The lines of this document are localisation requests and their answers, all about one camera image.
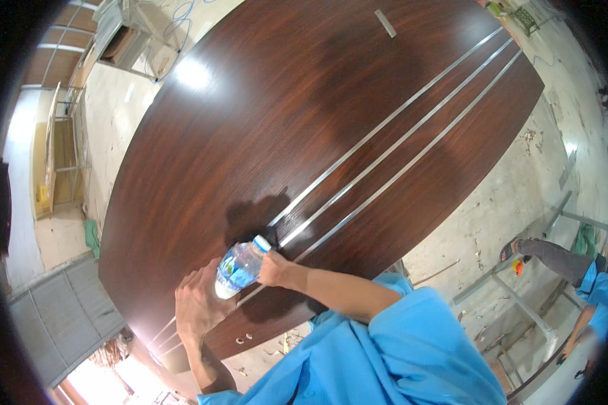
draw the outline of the plastic water bottle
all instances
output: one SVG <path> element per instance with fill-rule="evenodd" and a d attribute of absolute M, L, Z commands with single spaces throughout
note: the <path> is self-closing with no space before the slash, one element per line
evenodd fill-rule
<path fill-rule="evenodd" d="M 237 243 L 227 251 L 217 268 L 214 284 L 217 296 L 228 299 L 259 278 L 263 255 L 271 246 L 261 235 L 252 242 Z"/>

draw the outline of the gray pants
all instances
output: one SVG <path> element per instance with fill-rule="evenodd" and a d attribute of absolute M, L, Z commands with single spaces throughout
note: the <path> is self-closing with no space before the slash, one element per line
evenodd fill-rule
<path fill-rule="evenodd" d="M 592 264 L 590 256 L 577 255 L 546 240 L 521 239 L 518 253 L 536 256 L 549 270 L 559 274 L 572 286 L 579 288 Z"/>

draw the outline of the oval wooden table top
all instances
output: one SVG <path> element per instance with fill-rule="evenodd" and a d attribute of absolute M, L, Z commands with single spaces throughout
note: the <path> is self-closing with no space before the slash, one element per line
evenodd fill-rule
<path fill-rule="evenodd" d="M 156 358 L 184 370 L 170 320 L 186 274 L 273 223 L 286 257 L 375 277 L 478 185 L 542 89 L 472 0 L 247 1 L 177 65 L 133 136 L 99 277 Z M 266 288 L 206 342 L 226 358 L 320 310 Z"/>

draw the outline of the workshop floor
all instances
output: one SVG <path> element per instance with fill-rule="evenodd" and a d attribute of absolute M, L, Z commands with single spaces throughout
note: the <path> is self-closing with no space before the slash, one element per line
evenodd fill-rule
<path fill-rule="evenodd" d="M 179 3 L 163 2 L 158 20 L 170 18 Z M 218 0 L 195 5 L 190 14 L 191 41 L 202 37 L 239 3 Z M 531 5 L 537 13 L 551 16 L 534 2 Z M 562 21 L 545 23 L 529 38 L 513 21 L 505 21 L 505 25 L 534 62 L 545 84 L 543 95 L 517 140 L 488 176 L 444 223 L 403 257 L 413 283 L 451 266 L 420 284 L 436 288 L 447 303 L 498 262 L 500 248 L 514 235 L 541 236 L 554 208 L 569 190 L 574 192 L 569 211 L 608 223 L 608 116 L 595 93 L 603 87 L 603 77 Z M 92 169 L 87 175 L 85 200 L 99 233 L 126 149 L 160 87 L 100 64 L 87 81 L 83 142 Z M 550 239 L 569 247 L 577 228 L 574 220 L 561 218 Z M 503 272 L 501 278 L 537 310 L 560 280 L 535 262 L 525 266 L 521 278 L 511 271 Z M 524 319 L 506 297 L 500 287 L 489 282 L 453 306 L 456 316 L 467 311 L 462 325 L 469 336 L 477 338 L 475 344 L 481 351 L 500 342 L 501 336 Z M 564 319 L 560 325 L 552 325 L 559 335 L 571 328 L 570 318 L 564 318 L 567 322 Z M 307 331 L 306 325 L 297 332 L 292 330 L 289 343 L 296 343 L 297 336 L 305 336 Z M 284 352 L 283 340 L 284 336 L 279 336 L 226 361 L 235 370 L 233 375 L 242 392 L 283 356 L 279 352 Z M 535 368 L 536 364 L 527 365 L 525 372 L 530 375 Z"/>

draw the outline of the blue shirt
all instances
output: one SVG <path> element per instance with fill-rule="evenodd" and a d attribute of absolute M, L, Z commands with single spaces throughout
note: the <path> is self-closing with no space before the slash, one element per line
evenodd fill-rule
<path fill-rule="evenodd" d="M 397 273 L 374 281 L 403 298 L 369 325 L 321 314 L 310 335 L 248 393 L 198 395 L 199 403 L 506 404 L 498 380 L 435 290 L 413 290 Z"/>
<path fill-rule="evenodd" d="M 588 268 L 581 286 L 576 289 L 576 295 L 588 305 L 597 307 L 588 325 L 605 342 L 608 335 L 608 276 L 606 273 L 598 274 L 594 262 Z"/>

